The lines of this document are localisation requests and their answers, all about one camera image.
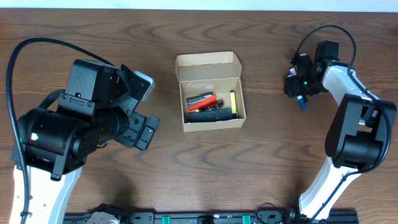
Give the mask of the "white marker blue cap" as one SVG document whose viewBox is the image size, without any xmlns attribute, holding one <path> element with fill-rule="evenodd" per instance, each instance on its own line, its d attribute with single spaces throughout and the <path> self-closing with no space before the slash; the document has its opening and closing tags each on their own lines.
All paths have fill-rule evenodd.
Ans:
<svg viewBox="0 0 398 224">
<path fill-rule="evenodd" d="M 301 109 L 306 110 L 307 109 L 307 104 L 306 104 L 306 99 L 304 96 L 300 95 L 297 97 L 298 102 L 300 104 Z"/>
</svg>

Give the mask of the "yellow highlighter pen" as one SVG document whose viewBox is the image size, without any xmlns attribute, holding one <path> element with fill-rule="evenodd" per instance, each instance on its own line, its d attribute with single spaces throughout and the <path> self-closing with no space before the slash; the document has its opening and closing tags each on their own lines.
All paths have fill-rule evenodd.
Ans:
<svg viewBox="0 0 398 224">
<path fill-rule="evenodd" d="M 234 90 L 230 91 L 230 100 L 231 100 L 231 112 L 233 119 L 238 118 L 237 106 L 236 106 L 236 95 Z"/>
</svg>

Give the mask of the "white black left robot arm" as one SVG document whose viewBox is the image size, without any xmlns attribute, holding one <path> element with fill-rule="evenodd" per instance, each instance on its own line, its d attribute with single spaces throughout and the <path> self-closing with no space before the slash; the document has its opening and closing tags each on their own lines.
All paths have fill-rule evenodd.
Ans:
<svg viewBox="0 0 398 224">
<path fill-rule="evenodd" d="M 116 141 L 146 150 L 159 119 L 136 112 L 154 80 L 126 66 L 74 61 L 66 89 L 55 91 L 56 111 L 47 99 L 18 119 L 21 151 L 12 152 L 14 200 L 11 223 L 61 223 L 89 154 Z"/>
</svg>

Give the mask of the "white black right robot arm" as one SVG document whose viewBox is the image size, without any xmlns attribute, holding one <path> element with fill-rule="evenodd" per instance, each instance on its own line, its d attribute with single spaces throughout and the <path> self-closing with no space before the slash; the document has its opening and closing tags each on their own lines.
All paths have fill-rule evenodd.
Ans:
<svg viewBox="0 0 398 224">
<path fill-rule="evenodd" d="M 306 109 L 307 97 L 331 93 L 338 104 L 325 139 L 326 160 L 298 199 L 290 221 L 324 223 L 333 204 L 354 179 L 379 166 L 391 145 L 395 104 L 380 100 L 358 80 L 350 64 L 340 62 L 339 44 L 317 44 L 315 58 L 294 56 L 284 92 Z"/>
</svg>

